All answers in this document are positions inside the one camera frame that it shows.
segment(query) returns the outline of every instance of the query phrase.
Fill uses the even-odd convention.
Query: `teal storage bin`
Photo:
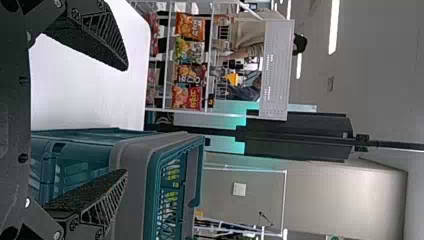
[[[204,144],[203,136],[175,132],[114,147],[110,168],[128,170],[128,186],[110,240],[192,239]]]
[[[156,134],[119,128],[34,131],[29,190],[45,204],[108,173],[116,143]]]

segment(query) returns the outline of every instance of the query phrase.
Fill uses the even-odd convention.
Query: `gray wall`
[[[374,139],[424,142],[424,1],[341,0],[338,50],[333,56],[327,54],[331,1],[318,0],[311,13],[305,7],[308,0],[292,2],[297,31],[308,37],[309,45],[302,77],[291,81],[290,102],[346,112],[356,132]],[[330,76],[335,77],[331,93]],[[421,240],[424,156],[383,151],[363,157],[409,172],[404,239]]]
[[[259,212],[263,212],[276,228],[281,228],[284,177],[283,173],[204,170],[199,210],[206,217],[253,225],[258,224]],[[245,197],[232,194],[234,182],[247,185]],[[261,223],[268,225],[264,219]]]
[[[305,163],[217,153],[207,153],[206,159],[287,170],[284,228],[290,231],[363,240],[402,239],[404,172],[364,162]]]

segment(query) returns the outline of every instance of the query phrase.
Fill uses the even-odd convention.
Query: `light switch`
[[[245,197],[246,196],[246,188],[247,188],[246,184],[235,182],[234,187],[233,187],[233,195]]]

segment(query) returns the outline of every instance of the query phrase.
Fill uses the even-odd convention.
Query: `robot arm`
[[[128,68],[120,31],[103,0],[0,0],[0,240],[16,239],[24,220],[34,221],[25,218],[31,159],[28,49],[41,33],[111,67]]]

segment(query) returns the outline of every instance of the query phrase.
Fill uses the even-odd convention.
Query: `white shelf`
[[[133,6],[138,6],[139,9],[144,9],[145,11],[153,11],[153,9],[160,5],[158,2],[151,2],[151,0],[130,0]],[[185,1],[182,0],[161,0],[162,10],[170,10],[168,16],[169,19],[172,19],[172,12],[175,12],[176,5],[181,5]],[[218,113],[214,112],[213,109],[208,109],[207,104],[204,104],[204,108],[201,112],[192,111],[187,109],[170,109],[169,101],[165,101],[165,97],[162,101],[162,106],[158,108],[146,108],[149,111],[157,112],[174,112],[181,113],[185,112],[187,114],[203,114],[203,115],[215,115],[215,116],[226,116],[226,117],[248,117],[248,118],[260,118],[260,119],[272,119],[272,120],[287,120],[288,113],[288,100],[289,100],[289,90],[290,90],[290,78],[291,78],[291,65],[292,65],[292,51],[293,51],[293,38],[294,38],[294,21],[287,20],[282,15],[276,15],[272,19],[264,19],[257,13],[251,11],[247,5],[239,2],[238,0],[197,0],[190,2],[192,5],[201,6],[199,7],[199,14],[211,14],[212,18],[215,14],[227,14],[230,9],[233,11],[239,7],[246,9],[252,16],[248,21],[263,21],[266,25],[265,33],[265,42],[264,42],[264,66],[262,70],[262,88],[261,88],[261,98],[260,98],[260,109],[259,116],[247,116],[240,114],[228,114],[228,113]],[[177,11],[189,11],[191,13],[191,7],[178,7]],[[168,32],[165,33],[168,36],[168,50],[170,49],[171,31],[175,25],[175,20],[169,21],[168,23]],[[213,26],[211,23],[211,33],[209,39],[209,49],[208,53],[212,53],[212,38],[216,38],[218,31],[217,27]],[[164,55],[164,59],[171,59],[171,52],[168,51]],[[208,63],[208,72],[211,65],[217,63],[216,56],[217,54],[205,54],[207,56]],[[167,88],[167,82],[172,79],[172,65],[168,64],[170,61],[165,61],[165,80],[164,80],[164,91],[169,91]],[[207,103],[207,98],[210,93],[215,93],[217,86],[216,83],[212,82],[215,78],[208,76],[206,84],[206,94],[203,96],[205,98],[205,103]]]

